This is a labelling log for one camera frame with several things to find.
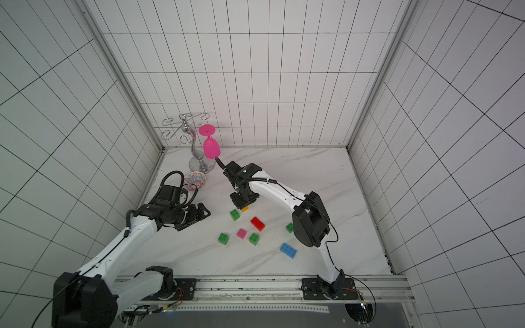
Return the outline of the green lego cube top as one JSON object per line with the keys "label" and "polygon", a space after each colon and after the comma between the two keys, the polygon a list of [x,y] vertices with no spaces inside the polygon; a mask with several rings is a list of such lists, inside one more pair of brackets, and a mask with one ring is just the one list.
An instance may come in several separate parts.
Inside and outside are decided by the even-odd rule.
{"label": "green lego cube top", "polygon": [[234,209],[234,210],[231,210],[230,216],[231,216],[233,221],[236,221],[236,220],[238,220],[240,218],[241,214],[240,214],[240,212],[237,209]]}

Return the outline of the red long lego brick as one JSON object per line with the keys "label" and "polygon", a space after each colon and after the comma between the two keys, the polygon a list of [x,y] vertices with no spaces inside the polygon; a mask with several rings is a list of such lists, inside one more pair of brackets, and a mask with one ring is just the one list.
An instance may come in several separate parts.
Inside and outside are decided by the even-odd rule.
{"label": "red long lego brick", "polygon": [[254,226],[259,232],[262,232],[262,231],[265,229],[265,227],[266,227],[266,225],[265,225],[261,220],[259,220],[258,217],[254,217],[254,218],[250,221],[250,223],[251,223],[251,224],[252,224],[252,225],[253,225],[253,226]]}

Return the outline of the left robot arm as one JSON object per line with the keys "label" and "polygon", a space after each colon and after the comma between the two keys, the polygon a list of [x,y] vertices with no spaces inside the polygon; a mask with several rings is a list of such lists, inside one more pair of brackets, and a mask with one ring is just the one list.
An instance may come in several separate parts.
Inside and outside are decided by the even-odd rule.
{"label": "left robot arm", "polygon": [[110,327],[114,320],[151,297],[165,304],[154,310],[137,307],[132,313],[159,313],[191,300],[190,287],[180,287],[173,270],[150,266],[122,284],[115,281],[136,251],[165,225],[182,231],[210,216],[202,204],[186,209],[145,204],[129,210],[125,229],[89,263],[75,273],[63,273],[53,286],[52,327]]}

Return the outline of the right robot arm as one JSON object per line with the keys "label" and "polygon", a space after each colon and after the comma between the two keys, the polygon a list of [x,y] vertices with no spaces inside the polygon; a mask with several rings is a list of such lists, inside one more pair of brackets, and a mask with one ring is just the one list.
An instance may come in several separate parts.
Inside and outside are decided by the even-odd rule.
{"label": "right robot arm", "polygon": [[287,210],[291,213],[295,238],[306,247],[317,248],[325,262],[325,273],[318,275],[320,283],[333,291],[343,286],[345,273],[333,263],[328,248],[333,242],[331,237],[339,236],[317,193],[312,191],[305,194],[292,190],[253,163],[241,167],[234,161],[226,165],[220,159],[215,162],[235,190],[231,194],[231,200],[238,209],[244,209],[263,196]]}

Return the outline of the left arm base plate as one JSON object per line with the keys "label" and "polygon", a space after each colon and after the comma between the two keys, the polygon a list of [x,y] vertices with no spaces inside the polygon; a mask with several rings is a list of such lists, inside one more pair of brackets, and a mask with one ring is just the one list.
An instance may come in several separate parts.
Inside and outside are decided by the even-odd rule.
{"label": "left arm base plate", "polygon": [[196,291],[197,279],[195,278],[175,278],[168,284],[168,294],[163,299],[169,302],[192,301]]}

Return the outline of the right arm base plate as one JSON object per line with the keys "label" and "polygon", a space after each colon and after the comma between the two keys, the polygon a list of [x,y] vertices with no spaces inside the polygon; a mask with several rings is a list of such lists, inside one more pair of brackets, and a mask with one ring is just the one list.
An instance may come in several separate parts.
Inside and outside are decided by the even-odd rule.
{"label": "right arm base plate", "polygon": [[308,301],[358,300],[358,292],[351,278],[328,283],[319,277],[303,278],[300,290]]}

